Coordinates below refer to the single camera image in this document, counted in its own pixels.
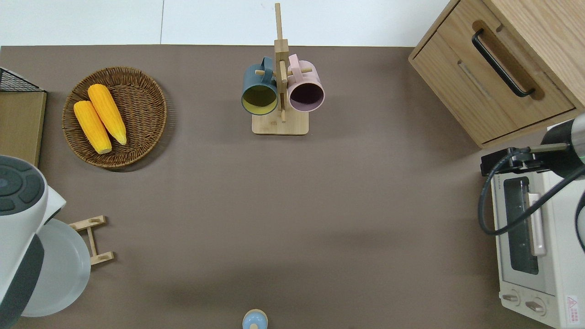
mug handle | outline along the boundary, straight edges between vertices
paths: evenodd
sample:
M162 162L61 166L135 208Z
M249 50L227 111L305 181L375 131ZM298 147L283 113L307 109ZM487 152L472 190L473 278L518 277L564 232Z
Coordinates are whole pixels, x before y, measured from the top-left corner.
M272 59L268 56L264 56L261 66L262 70L264 70L264 75L262 76L262 83L270 84L270 80L272 80L273 75Z
M291 63L291 71L294 80L299 83L302 81L301 64L298 61L297 54L292 54L288 57L288 61Z

white wall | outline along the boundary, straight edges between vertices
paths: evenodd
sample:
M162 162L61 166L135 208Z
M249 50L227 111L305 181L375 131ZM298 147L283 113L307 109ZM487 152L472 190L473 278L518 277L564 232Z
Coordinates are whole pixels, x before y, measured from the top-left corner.
M280 0L291 45L414 46L448 0ZM0 46L273 44L262 0L0 0Z

wire basket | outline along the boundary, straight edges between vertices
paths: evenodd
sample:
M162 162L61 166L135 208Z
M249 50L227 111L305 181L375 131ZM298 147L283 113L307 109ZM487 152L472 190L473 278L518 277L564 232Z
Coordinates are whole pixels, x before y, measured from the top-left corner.
M0 67L0 91L44 91L18 74Z
M91 146L73 111L78 101L90 100L87 89L93 84L108 87L126 126L126 145L110 137L112 150L98 154ZM131 67L107 67L79 82L63 108L63 133L69 147L83 161L115 169L146 156L159 142L167 121L167 101L154 79Z

wooden cabinet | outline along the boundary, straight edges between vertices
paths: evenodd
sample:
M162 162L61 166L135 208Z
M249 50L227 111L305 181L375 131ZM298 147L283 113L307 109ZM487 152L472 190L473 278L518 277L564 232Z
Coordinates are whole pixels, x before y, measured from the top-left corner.
M504 142L585 111L585 1L452 0L409 61L481 148Z

drawer handle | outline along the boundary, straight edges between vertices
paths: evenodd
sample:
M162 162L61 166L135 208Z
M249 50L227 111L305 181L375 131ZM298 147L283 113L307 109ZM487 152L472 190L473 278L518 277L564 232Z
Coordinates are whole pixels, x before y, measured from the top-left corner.
M502 65L498 63L497 60L487 51L484 45L479 40L479 36L483 33L483 29L479 29L472 38L472 43L477 49L477 51L483 56L483 58L488 62L491 68L504 80L506 85L510 88L510 90L518 97L526 97L534 92L534 88L530 89L529 91L523 91L520 87L512 80L510 75L504 70Z

